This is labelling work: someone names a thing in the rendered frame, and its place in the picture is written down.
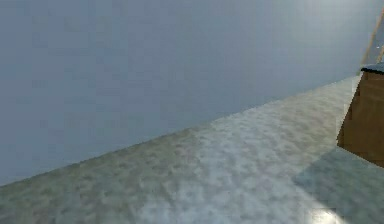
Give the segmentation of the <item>brown wooden cabinet dark top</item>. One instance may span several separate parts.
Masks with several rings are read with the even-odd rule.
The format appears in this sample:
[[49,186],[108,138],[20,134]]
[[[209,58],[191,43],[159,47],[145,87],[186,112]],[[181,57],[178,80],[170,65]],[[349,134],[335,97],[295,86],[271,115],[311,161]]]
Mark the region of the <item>brown wooden cabinet dark top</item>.
[[384,168],[384,62],[366,65],[337,136],[337,145]]

